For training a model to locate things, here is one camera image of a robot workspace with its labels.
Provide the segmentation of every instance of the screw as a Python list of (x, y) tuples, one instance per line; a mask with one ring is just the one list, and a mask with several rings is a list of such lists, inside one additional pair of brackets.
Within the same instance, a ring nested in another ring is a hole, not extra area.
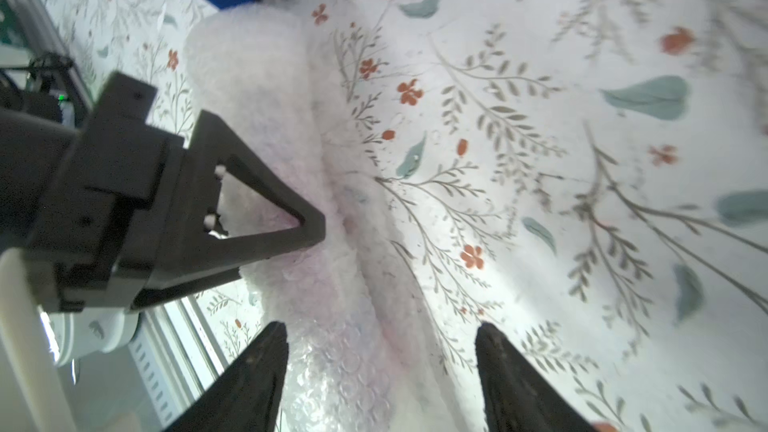
[(224, 164), (219, 164), (214, 169), (214, 175), (219, 180), (223, 179), (225, 174), (226, 174), (226, 165), (224, 165)]
[(218, 219), (216, 218), (216, 214), (208, 214), (203, 219), (203, 226), (208, 232), (210, 232), (214, 230), (214, 227), (216, 227), (217, 220)]

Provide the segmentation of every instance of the floral fabric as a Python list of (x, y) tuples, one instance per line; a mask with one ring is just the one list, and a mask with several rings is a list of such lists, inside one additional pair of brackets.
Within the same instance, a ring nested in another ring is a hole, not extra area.
[[(335, 46), (473, 430), (482, 321), (597, 430), (768, 429), (768, 0), (268, 1)], [(44, 2), (94, 94), (189, 134), (209, 4)], [(231, 358), (259, 330), (239, 282), (197, 300)]]

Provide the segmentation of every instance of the rolled bubble wrap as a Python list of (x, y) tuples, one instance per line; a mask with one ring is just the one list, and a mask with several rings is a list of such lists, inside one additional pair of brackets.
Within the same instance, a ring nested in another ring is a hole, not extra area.
[[(340, 75), (324, 65), (327, 44), (306, 37), (297, 18), (248, 5), (201, 21), (185, 47), (195, 105), (326, 216), (321, 244), (241, 268), (264, 321), (287, 326), (285, 421), (311, 432), (466, 430)], [(219, 212), (235, 235), (295, 225), (226, 184)]]

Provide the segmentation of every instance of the teal leaf print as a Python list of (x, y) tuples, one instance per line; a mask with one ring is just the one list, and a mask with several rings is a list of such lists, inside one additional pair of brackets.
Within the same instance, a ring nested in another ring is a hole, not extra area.
[(688, 83), (682, 77), (661, 76), (616, 90), (600, 90), (603, 99), (619, 109), (629, 109), (661, 120), (683, 115)]
[(418, 170), (418, 166), (422, 163), (422, 156), (424, 155), (424, 144), (427, 140), (427, 134), (424, 134), (424, 138), (415, 146), (411, 147), (406, 154), (405, 160), (402, 161), (400, 167), (397, 168), (396, 173), (398, 177), (410, 178)]
[(768, 190), (734, 192), (720, 197), (715, 210), (720, 221), (729, 227), (768, 220)]
[(176, 19), (174, 18), (174, 16), (169, 14), (166, 14), (163, 17), (163, 24), (168, 24), (170, 26), (173, 26), (175, 29), (178, 28), (178, 24), (176, 24)]
[(645, 432), (653, 432), (653, 430), (650, 428), (650, 422), (648, 422), (648, 418), (642, 414), (640, 414), (640, 423), (643, 425), (643, 430), (645, 430)]
[(545, 226), (536, 222), (536, 220), (530, 217), (523, 218), (523, 226), (531, 234), (536, 235), (541, 240), (543, 240), (544, 243), (549, 245), (549, 247), (552, 249), (552, 252), (554, 252), (555, 255), (558, 254), (557, 247), (554, 244), (554, 237), (552, 237), (552, 233), (549, 230), (547, 230)]
[(437, 13), (439, 3), (440, 0), (422, 0), (421, 2), (414, 2), (413, 4), (398, 5), (398, 7), (406, 17), (412, 19), (428, 19)]
[(704, 286), (696, 272), (686, 264), (675, 264), (672, 270), (680, 291), (675, 304), (679, 323), (696, 313), (704, 304)]

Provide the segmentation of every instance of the red flower print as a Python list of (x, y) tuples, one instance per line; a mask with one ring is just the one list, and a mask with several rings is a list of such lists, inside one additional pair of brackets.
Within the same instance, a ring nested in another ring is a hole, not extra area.
[(467, 141), (466, 139), (461, 139), (458, 141), (458, 147), (456, 147), (456, 153), (459, 157), (464, 157), (464, 154), (467, 153)]
[(671, 56), (685, 52), (694, 41), (694, 34), (683, 27), (675, 27), (675, 33), (661, 38), (661, 49)]
[(656, 147), (648, 149), (648, 153), (654, 158), (653, 164), (658, 167), (661, 164), (669, 164), (670, 166), (677, 162), (677, 147), (675, 146), (662, 146), (661, 150)]
[(373, 63), (373, 59), (367, 59), (360, 62), (360, 75), (363, 79), (368, 80), (368, 77), (379, 68), (378, 64)]
[(592, 428), (597, 432), (618, 432), (618, 429), (610, 425), (608, 422), (598, 422), (596, 424), (592, 424)]
[(416, 79), (412, 80), (410, 83), (400, 82), (400, 85), (397, 87), (397, 91), (402, 94), (400, 96), (400, 103), (409, 103), (414, 106), (418, 100), (422, 98), (424, 91), (420, 89), (416, 90), (414, 87), (415, 85)]
[(317, 7), (317, 10), (312, 12), (312, 16), (315, 17), (315, 25), (321, 25), (323, 22), (328, 20), (328, 14), (325, 14), (326, 11), (326, 5), (321, 4)]
[(176, 67), (179, 65), (179, 51), (178, 50), (168, 50), (168, 65), (166, 66), (168, 69), (176, 70)]
[(467, 268), (473, 268), (477, 265), (478, 270), (482, 270), (485, 261), (480, 258), (482, 249), (480, 247), (473, 247), (471, 245), (464, 246), (464, 252), (460, 255)]
[(558, 17), (558, 25), (564, 26), (571, 20), (571, 15), (568, 12), (561, 12)]

